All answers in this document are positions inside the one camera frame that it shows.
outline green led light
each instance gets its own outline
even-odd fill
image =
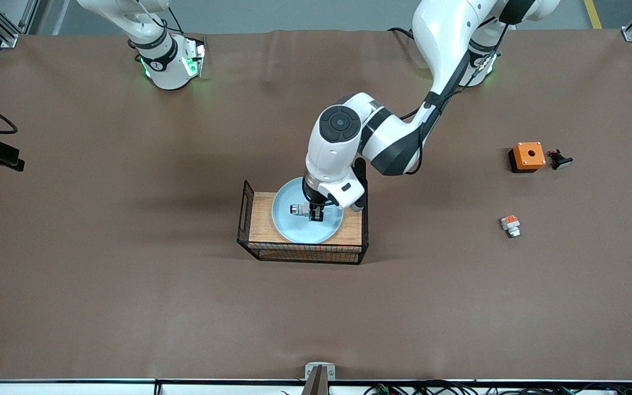
[[[191,59],[182,58],[185,63],[185,69],[190,77],[194,77],[199,72],[196,70],[196,62]]]
[[[141,65],[143,65],[143,69],[145,69],[145,75],[146,75],[148,78],[151,78],[151,77],[150,77],[150,70],[148,70],[148,66],[147,66],[147,65],[145,65],[145,60],[143,60],[143,58],[141,58],[141,59],[140,59],[140,64],[141,64]]]

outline black button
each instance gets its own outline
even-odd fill
[[[338,204],[338,200],[336,200],[336,198],[335,198],[333,195],[331,195],[330,193],[329,193],[329,194],[328,194],[328,196],[326,196],[326,197],[328,198],[328,200],[330,200],[331,202],[333,202],[333,204],[334,204],[334,205],[336,205],[336,206],[340,206],[340,205]]]
[[[331,117],[331,115],[335,114],[335,113],[336,113],[336,112],[338,112],[339,110],[340,110],[340,107],[339,107],[339,106],[334,106],[334,107],[331,107],[331,108],[326,109],[326,110],[323,112],[323,115],[321,115],[321,120],[322,120],[322,121],[327,121],[327,120]]]
[[[341,133],[331,128],[331,125],[329,125],[328,122],[321,121],[321,136],[329,142],[335,143],[340,140]]]
[[[331,127],[339,132],[343,132],[351,127],[351,119],[349,119],[348,115],[344,112],[337,112],[331,115]]]
[[[358,123],[353,123],[348,130],[343,132],[343,138],[344,138],[344,140],[350,140],[356,134],[358,134],[358,132],[359,132],[359,125],[358,125]]]

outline yellow floor line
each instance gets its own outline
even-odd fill
[[[589,14],[589,20],[591,21],[591,27],[594,29],[601,29],[601,21],[599,20],[599,14],[596,13],[596,7],[594,7],[594,0],[584,0],[584,7]]]

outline small cylindrical object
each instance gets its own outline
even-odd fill
[[[309,215],[309,204],[305,202],[301,205],[291,205],[289,206],[289,213],[291,215]]]
[[[521,223],[515,215],[509,215],[501,218],[499,221],[501,222],[501,228],[506,230],[510,238],[517,238],[521,235],[521,230],[518,228]]]

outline light blue plate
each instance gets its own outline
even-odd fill
[[[306,197],[301,190],[303,177],[294,178],[279,188],[273,201],[273,222],[278,232],[291,242],[318,244],[334,235],[343,222],[343,212],[336,206],[326,206],[323,222],[309,221],[304,215],[292,215],[289,207],[303,204]]]

